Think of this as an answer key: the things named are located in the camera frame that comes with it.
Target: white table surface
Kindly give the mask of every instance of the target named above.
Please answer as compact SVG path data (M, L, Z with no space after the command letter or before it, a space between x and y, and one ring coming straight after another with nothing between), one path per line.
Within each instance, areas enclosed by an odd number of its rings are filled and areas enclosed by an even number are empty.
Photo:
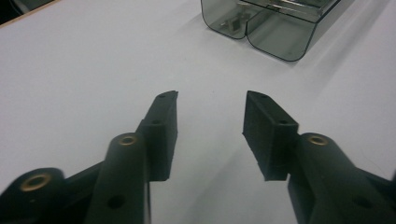
M0 29L0 190L19 175L96 164L154 97L179 92L171 178L153 224L295 223L241 134L246 92L273 97L356 166L396 169L396 1L355 1L297 63L208 29L199 0L63 0Z

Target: bolt hole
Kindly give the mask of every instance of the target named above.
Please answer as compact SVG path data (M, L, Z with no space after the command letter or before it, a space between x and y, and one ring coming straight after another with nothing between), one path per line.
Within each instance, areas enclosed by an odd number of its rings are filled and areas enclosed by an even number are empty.
M373 207L373 204L368 201L366 198L361 197L361 196L356 196L352 199L352 202L355 203L356 205L366 208L366 209L370 209Z
M313 143L315 145L319 145L319 146L326 146L329 143L325 138L320 137L320 136L310 136L308 138L308 140L311 143Z
M136 142L136 140L137 139L134 136L125 136L125 137L121 138L121 140L119 141L119 144L123 145L123 146L129 146L129 145L134 144L134 142Z
M122 195L116 195L107 201L107 206L111 209L121 208L125 204L125 197Z
M26 184L27 184L27 186L32 187L32 186L40 185L40 184L42 184L44 181L45 181L44 176L38 176L38 177L35 177L35 178L33 178L33 179L30 179L29 181L27 181Z
M51 180L51 176L49 174L39 174L33 175L23 181L21 184L22 191L32 191L36 189L41 189L46 186Z

